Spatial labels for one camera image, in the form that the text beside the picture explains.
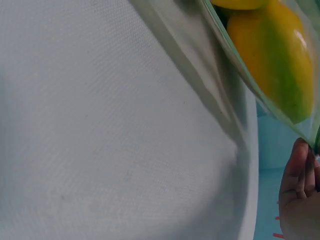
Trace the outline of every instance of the white mesh fabric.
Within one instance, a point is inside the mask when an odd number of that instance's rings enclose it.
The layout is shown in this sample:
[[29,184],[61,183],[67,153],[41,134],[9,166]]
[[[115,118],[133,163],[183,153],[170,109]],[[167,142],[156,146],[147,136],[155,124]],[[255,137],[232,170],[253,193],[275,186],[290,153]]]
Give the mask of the white mesh fabric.
[[0,239],[236,239],[255,157],[126,0],[0,0]]

